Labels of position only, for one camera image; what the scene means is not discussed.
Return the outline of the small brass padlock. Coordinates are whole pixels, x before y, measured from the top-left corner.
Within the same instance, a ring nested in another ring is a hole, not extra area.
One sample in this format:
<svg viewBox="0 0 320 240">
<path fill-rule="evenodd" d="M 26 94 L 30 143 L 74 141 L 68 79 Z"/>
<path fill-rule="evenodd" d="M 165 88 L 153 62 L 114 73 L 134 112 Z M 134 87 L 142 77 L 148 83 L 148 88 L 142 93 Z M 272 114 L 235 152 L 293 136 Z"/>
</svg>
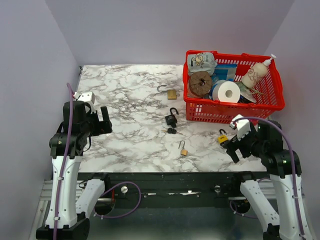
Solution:
<svg viewBox="0 0 320 240">
<path fill-rule="evenodd" d="M 180 150 L 180 155 L 181 156 L 187 156 L 188 155 L 188 151 L 185 149 L 185 141 L 182 140 L 179 142 L 179 146 L 178 149 Z"/>
</svg>

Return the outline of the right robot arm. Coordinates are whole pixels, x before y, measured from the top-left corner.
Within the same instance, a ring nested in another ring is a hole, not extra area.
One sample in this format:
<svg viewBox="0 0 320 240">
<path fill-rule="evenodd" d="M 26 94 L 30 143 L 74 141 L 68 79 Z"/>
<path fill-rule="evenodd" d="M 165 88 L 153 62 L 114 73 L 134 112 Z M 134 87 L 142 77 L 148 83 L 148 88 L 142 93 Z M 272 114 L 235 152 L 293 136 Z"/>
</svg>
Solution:
<svg viewBox="0 0 320 240">
<path fill-rule="evenodd" d="M 243 158 L 254 156 L 261 160 L 273 184 L 277 209 L 262 193 L 252 172 L 234 175 L 230 191 L 248 200 L 265 240 L 313 240 L 302 194 L 300 159 L 277 121 L 260 117 L 237 115 L 229 126 L 236 135 L 222 146 L 234 163 L 239 162 L 236 151 Z"/>
</svg>

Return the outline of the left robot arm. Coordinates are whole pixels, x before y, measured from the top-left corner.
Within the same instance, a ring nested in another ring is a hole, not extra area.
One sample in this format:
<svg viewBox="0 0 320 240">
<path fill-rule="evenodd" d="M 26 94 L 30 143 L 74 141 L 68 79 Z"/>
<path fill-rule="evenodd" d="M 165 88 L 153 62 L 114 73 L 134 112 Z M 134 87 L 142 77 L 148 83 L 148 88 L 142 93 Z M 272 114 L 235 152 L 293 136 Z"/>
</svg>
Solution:
<svg viewBox="0 0 320 240">
<path fill-rule="evenodd" d="M 111 185 L 104 175 L 87 180 L 84 191 L 76 197 L 85 146 L 91 143 L 92 137 L 112 132 L 107 107 L 102 106 L 100 110 L 102 120 L 92 103 L 76 100 L 63 105 L 63 121 L 49 140 L 52 192 L 45 224 L 36 230 L 38 240 L 86 240 L 90 215 L 98 198 L 110 194 Z"/>
</svg>

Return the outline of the yellow padlock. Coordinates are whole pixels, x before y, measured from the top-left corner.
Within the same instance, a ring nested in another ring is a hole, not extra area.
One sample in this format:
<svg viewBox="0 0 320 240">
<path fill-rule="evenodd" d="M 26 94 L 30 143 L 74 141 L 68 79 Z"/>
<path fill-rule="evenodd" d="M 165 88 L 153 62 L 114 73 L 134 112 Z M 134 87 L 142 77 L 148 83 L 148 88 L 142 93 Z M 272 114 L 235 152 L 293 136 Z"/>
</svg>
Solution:
<svg viewBox="0 0 320 240">
<path fill-rule="evenodd" d="M 227 132 L 224 129 L 219 130 L 220 136 L 217 138 L 217 142 L 221 145 L 222 143 L 226 142 L 228 140 Z"/>
</svg>

